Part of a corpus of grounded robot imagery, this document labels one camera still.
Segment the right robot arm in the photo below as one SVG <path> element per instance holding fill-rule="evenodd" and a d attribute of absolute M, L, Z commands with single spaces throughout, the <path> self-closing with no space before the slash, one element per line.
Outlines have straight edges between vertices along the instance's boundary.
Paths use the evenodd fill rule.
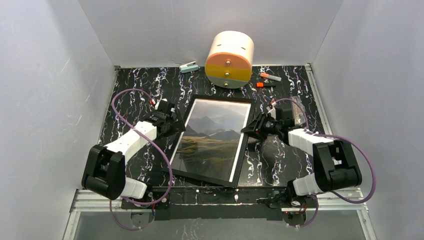
<path fill-rule="evenodd" d="M 277 136 L 283 143 L 302 150 L 313 158 L 314 172 L 290 180 L 285 190 L 274 190 L 264 203 L 269 207 L 300 202 L 311 194 L 323 194 L 362 183 L 362 173 L 352 145 L 345 140 L 331 140 L 308 133 L 296 122 L 294 106 L 288 108 L 267 107 L 248 123 L 241 132 L 250 138 L 266 140 Z"/>

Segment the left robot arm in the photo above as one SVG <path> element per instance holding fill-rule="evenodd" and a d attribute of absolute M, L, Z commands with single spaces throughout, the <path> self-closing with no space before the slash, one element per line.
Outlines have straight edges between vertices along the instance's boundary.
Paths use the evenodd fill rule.
<path fill-rule="evenodd" d="M 148 185 L 126 176 L 127 162 L 150 142 L 185 131 L 174 103 L 161 100 L 133 128 L 105 146 L 94 145 L 88 153 L 81 185 L 109 200 L 119 197 L 141 200 Z"/>

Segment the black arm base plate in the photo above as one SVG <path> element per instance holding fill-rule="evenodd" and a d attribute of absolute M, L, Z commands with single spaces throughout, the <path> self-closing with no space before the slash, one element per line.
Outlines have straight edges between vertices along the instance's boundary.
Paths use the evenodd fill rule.
<path fill-rule="evenodd" d="M 182 219 L 266 219 L 302 225 L 316 210 L 310 196 L 289 200 L 285 187 L 177 186 L 155 206 L 157 221 Z"/>

